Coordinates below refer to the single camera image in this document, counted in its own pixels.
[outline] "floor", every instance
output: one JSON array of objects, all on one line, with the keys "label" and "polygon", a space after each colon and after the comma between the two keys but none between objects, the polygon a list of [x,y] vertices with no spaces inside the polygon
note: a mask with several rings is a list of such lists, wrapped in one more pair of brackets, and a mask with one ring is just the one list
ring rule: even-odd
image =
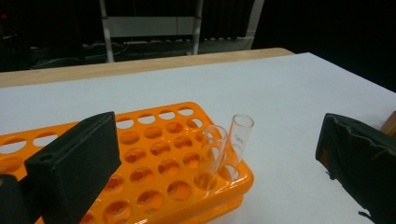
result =
[{"label": "floor", "polygon": [[[199,54],[238,51],[251,49],[254,37],[237,39],[205,40],[200,43]],[[144,60],[153,58],[175,57],[189,55],[192,51],[192,42],[187,41],[153,41],[153,42],[129,42],[113,44],[114,58],[116,62]],[[32,50],[32,62],[30,69],[51,67],[63,67],[83,64],[105,63],[106,47],[103,43],[84,46],[84,59],[81,58],[52,58],[41,59],[45,54],[43,49]]]}]

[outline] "test tube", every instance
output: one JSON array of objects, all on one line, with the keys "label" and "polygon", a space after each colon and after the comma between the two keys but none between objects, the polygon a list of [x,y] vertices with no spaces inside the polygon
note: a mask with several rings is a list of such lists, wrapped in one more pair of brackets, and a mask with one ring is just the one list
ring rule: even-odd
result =
[{"label": "test tube", "polygon": [[227,137],[227,131],[218,125],[208,125],[205,128],[200,164],[194,178],[197,188],[211,190],[216,186],[217,172]]},{"label": "test tube", "polygon": [[241,162],[248,138],[254,126],[254,120],[248,115],[233,116],[224,154],[219,166],[219,175],[228,181],[235,181],[238,174],[238,165]]}]

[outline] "test tube rack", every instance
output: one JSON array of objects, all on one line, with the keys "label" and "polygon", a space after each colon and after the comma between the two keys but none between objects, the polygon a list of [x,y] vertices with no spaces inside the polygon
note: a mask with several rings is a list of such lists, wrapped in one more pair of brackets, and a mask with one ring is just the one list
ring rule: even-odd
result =
[{"label": "test tube rack", "polygon": [[[80,223],[206,223],[236,209],[253,184],[242,161],[238,178],[194,185],[203,130],[214,124],[186,102],[116,115],[121,166]],[[0,136],[0,174],[26,176],[24,160],[76,122]]]}]

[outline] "black curtain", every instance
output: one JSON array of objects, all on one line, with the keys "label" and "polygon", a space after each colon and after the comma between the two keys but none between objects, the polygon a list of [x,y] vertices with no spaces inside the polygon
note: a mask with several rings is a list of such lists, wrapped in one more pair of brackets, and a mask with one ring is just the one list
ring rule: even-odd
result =
[{"label": "black curtain", "polygon": [[193,16],[195,0],[106,0],[109,16]]},{"label": "black curtain", "polygon": [[[0,20],[0,72],[28,69],[30,47],[42,48],[49,58],[82,58],[83,37],[93,34],[89,24],[94,19],[100,22],[99,16],[84,19],[84,4],[78,0],[0,1],[0,13],[5,18]],[[99,7],[94,11],[99,14]]]},{"label": "black curtain", "polygon": [[396,2],[265,0],[253,49],[311,52],[396,91]]},{"label": "black curtain", "polygon": [[201,39],[245,37],[254,0],[204,1]]}]

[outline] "wooden table edge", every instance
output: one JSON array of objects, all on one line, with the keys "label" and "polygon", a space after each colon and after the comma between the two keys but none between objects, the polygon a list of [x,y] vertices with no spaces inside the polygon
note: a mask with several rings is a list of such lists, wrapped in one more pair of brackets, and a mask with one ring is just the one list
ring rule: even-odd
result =
[{"label": "wooden table edge", "polygon": [[159,59],[147,59],[121,63],[99,63],[59,68],[37,69],[0,73],[0,88],[61,82],[94,77],[148,72],[169,68],[187,67],[211,63],[228,63],[260,58],[292,55],[281,48],[253,49],[222,53],[199,54]]}]

